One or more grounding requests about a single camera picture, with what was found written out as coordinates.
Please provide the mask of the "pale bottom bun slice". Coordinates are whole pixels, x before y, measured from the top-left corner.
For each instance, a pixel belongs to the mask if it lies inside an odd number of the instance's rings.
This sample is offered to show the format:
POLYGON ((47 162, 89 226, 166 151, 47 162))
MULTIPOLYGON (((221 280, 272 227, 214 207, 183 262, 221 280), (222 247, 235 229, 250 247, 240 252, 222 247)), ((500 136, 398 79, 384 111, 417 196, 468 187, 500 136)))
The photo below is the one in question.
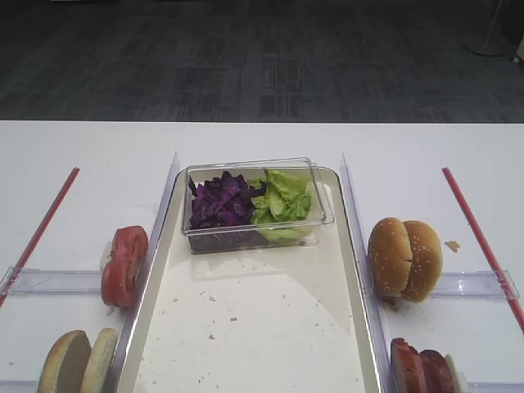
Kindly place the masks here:
POLYGON ((104 328, 99 332, 84 372, 81 393, 102 392, 117 342, 118 333, 115 329, 104 328))

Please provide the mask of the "green lettuce leaves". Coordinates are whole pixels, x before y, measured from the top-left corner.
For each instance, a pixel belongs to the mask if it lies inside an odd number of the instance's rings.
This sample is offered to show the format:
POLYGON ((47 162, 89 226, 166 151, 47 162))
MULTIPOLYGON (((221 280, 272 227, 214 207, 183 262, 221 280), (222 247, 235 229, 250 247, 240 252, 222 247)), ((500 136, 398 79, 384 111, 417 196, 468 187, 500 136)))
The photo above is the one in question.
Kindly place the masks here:
MULTIPOLYGON (((307 175, 294 175, 281 170, 265 169, 263 178, 251 178, 248 184, 262 192, 251 201, 255 225, 284 224, 305 221, 312 208, 312 181, 307 175)), ((260 229, 260 234, 273 244, 302 241, 313 232, 311 225, 260 229)))

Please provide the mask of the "red tomato slices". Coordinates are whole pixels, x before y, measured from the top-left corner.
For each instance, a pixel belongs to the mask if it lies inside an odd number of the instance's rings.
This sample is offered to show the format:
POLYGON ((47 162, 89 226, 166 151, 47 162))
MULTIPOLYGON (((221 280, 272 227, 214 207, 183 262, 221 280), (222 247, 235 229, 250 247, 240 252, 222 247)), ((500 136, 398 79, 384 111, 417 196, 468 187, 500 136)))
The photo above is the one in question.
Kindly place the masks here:
POLYGON ((134 302, 138 270, 147 253, 148 238, 135 225, 116 230, 110 261, 102 273, 102 301, 108 306, 130 307, 134 302))

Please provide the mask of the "bread crumb piece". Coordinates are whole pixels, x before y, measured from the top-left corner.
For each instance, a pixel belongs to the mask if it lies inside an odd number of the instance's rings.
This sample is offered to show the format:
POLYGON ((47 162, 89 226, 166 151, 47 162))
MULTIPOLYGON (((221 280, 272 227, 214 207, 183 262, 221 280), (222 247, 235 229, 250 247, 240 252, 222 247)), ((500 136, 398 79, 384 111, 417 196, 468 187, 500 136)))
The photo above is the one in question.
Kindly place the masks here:
POLYGON ((460 245, 456 241, 447 241, 445 242, 448 248, 450 248, 454 253, 458 252, 460 245))

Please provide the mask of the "front red meat patty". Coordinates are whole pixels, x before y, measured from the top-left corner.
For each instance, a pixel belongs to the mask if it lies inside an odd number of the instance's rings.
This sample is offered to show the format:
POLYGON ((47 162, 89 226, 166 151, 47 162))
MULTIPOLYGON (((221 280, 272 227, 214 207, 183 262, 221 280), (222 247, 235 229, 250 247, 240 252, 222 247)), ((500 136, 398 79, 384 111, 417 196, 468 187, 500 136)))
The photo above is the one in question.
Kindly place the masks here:
POLYGON ((401 337, 391 341, 391 367, 398 392, 428 392, 420 354, 401 337))

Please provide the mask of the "clear plastic salad container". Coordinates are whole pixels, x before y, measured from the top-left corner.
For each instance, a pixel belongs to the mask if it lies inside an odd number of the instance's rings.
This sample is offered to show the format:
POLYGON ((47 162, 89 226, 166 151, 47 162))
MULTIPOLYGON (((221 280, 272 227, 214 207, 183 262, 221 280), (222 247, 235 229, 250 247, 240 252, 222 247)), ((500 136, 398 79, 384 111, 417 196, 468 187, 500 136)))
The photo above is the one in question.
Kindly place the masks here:
POLYGON ((182 175, 181 232, 194 254, 309 245, 334 221, 306 157, 191 165, 182 175))

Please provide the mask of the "silver metal tray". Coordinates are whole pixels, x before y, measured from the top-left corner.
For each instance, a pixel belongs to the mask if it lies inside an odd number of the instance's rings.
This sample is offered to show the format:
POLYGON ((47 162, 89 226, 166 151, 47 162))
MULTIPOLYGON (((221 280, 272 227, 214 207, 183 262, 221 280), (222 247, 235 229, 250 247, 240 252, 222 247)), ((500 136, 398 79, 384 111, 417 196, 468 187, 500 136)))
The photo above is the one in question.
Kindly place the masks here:
POLYGON ((310 246, 194 255, 172 191, 119 392, 378 392, 336 172, 310 246))

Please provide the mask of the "sesame bun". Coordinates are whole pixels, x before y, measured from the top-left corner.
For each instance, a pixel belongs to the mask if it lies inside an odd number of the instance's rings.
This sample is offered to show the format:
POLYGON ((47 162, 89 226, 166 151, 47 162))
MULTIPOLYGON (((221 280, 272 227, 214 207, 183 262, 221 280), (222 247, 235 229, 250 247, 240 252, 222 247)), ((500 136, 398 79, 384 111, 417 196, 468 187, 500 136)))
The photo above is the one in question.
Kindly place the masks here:
POLYGON ((368 260, 377 293, 401 297, 413 260, 409 236, 402 221, 388 217, 373 227, 368 240, 368 260))
POLYGON ((433 291, 441 275, 443 256, 437 232, 423 221, 404 221, 413 260, 406 288, 401 292, 405 300, 422 302, 433 291))

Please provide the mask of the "brown bottom bun slice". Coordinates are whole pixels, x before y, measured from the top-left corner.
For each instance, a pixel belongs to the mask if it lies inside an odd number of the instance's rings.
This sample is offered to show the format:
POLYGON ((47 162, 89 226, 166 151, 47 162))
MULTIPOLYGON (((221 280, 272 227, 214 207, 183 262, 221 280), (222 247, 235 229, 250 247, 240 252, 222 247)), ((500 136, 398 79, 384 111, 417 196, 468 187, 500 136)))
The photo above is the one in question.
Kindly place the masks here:
POLYGON ((83 330, 59 337, 47 354, 37 392, 80 392, 91 350, 83 330))

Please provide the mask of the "clear patty pusher track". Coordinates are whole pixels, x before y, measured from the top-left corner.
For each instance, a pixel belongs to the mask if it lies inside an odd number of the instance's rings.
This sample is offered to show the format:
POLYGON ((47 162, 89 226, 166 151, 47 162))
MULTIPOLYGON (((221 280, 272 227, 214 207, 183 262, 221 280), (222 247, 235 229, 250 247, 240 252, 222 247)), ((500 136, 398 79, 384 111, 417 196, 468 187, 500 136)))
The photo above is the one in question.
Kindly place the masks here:
POLYGON ((467 382, 467 393, 524 393, 522 382, 467 382))

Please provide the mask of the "white stand base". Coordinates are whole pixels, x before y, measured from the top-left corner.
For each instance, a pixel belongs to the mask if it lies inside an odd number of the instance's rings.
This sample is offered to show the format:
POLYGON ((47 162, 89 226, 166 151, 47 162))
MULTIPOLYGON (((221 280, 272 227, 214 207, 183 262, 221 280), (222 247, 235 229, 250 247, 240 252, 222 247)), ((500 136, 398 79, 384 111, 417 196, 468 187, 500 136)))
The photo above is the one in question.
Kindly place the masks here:
POLYGON ((512 51, 512 39, 508 37, 512 1, 489 1, 490 23, 486 30, 474 32, 463 41, 470 53, 484 57, 500 57, 512 51))

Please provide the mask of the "right red rail strip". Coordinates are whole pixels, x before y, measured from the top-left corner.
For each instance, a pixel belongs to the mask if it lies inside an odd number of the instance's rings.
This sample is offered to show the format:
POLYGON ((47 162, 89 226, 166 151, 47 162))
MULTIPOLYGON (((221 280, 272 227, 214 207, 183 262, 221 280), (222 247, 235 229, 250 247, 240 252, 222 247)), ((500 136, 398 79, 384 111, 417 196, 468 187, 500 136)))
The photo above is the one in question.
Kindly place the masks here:
POLYGON ((454 194, 454 197, 458 202, 469 226, 471 227, 471 230, 491 270, 495 273, 495 276, 499 281, 499 285, 505 294, 508 305, 511 311, 513 312, 513 316, 517 320, 520 329, 523 330, 523 310, 518 301, 516 291, 512 289, 510 286, 509 276, 505 274, 502 268, 500 267, 499 262, 495 257, 495 254, 491 250, 489 242, 486 240, 486 237, 484 236, 484 233, 482 232, 474 214, 472 213, 465 196, 463 195, 458 183, 456 182, 453 174, 451 173, 451 170, 448 167, 444 167, 441 169, 441 171, 445 176, 445 179, 449 184, 449 187, 452 193, 454 194))

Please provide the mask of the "red rail strip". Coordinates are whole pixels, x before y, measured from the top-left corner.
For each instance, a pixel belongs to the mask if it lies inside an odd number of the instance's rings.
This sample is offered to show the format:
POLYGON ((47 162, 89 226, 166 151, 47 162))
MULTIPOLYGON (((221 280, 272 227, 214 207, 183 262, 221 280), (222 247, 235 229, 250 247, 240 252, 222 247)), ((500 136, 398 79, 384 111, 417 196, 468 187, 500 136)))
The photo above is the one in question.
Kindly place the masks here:
POLYGON ((516 291, 512 289, 510 286, 509 276, 505 274, 502 268, 500 267, 499 262, 495 257, 495 254, 491 250, 489 242, 486 240, 486 237, 484 236, 484 233, 482 232, 474 214, 472 213, 465 196, 463 195, 458 183, 456 182, 453 174, 451 173, 451 170, 448 167, 444 167, 441 169, 441 171, 445 176, 445 179, 449 184, 449 187, 452 193, 454 194, 454 197, 458 202, 469 226, 471 227, 471 230, 491 270, 495 273, 495 276, 499 281, 499 285, 505 294, 508 305, 511 311, 513 312, 513 316, 517 320, 520 329, 523 330, 523 310, 518 301, 516 291))
POLYGON ((12 268, 12 271, 7 275, 7 280, 3 284, 1 288, 1 302, 0 305, 3 305, 5 302, 5 299, 7 298, 8 290, 10 289, 11 285, 15 282, 15 280, 20 275, 21 270, 25 267, 27 261, 29 260, 30 256, 34 252, 36 246, 38 245, 44 231, 47 229, 47 226, 50 224, 53 216, 55 215, 56 211, 60 207, 62 201, 67 195, 67 192, 70 190, 73 182, 77 178, 79 174, 80 168, 74 167, 71 171, 69 176, 67 177, 66 181, 63 183, 60 191, 57 193, 56 197, 54 198, 52 204, 48 208, 46 214, 43 216, 40 224, 38 225, 37 229, 35 230, 33 236, 30 238, 27 246, 23 250, 20 258, 17 260, 15 266, 12 268))

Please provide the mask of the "left red rail strip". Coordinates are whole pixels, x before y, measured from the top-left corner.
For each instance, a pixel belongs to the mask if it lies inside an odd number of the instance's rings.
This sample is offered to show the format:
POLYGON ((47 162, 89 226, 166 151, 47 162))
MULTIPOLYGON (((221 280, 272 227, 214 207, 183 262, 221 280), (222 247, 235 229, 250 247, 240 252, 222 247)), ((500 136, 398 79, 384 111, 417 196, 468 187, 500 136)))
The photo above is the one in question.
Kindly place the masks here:
POLYGON ((57 193, 56 197, 54 198, 52 204, 48 208, 46 214, 43 216, 40 224, 38 225, 37 229, 35 230, 33 236, 30 238, 27 246, 23 250, 20 258, 17 260, 15 266, 12 268, 12 271, 7 275, 7 280, 3 284, 1 288, 1 302, 0 305, 3 305, 5 302, 5 299, 7 298, 8 290, 10 289, 11 285, 15 282, 15 280, 20 275, 21 270, 25 267, 27 261, 29 260, 30 256, 34 252, 36 246, 38 245, 44 231, 47 229, 47 226, 50 224, 53 216, 55 215, 56 211, 60 207, 62 201, 67 195, 67 192, 70 190, 73 182, 77 178, 79 174, 80 168, 74 167, 71 171, 69 176, 67 177, 66 181, 63 183, 60 191, 57 193))

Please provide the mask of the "right clear divider rail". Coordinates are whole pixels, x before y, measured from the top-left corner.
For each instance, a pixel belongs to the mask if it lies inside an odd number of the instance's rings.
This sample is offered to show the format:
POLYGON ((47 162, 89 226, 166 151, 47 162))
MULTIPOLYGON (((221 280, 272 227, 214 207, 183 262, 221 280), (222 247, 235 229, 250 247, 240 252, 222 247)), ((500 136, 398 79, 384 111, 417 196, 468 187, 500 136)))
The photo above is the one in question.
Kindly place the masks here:
POLYGON ((359 280, 359 293, 363 304, 368 343, 373 360, 373 378, 377 383, 379 392, 397 392, 394 373, 391 371, 390 353, 381 321, 381 302, 373 288, 373 277, 371 269, 368 267, 367 247, 359 217, 354 182, 345 155, 341 157, 340 173, 346 203, 346 216, 355 256, 355 270, 359 280))

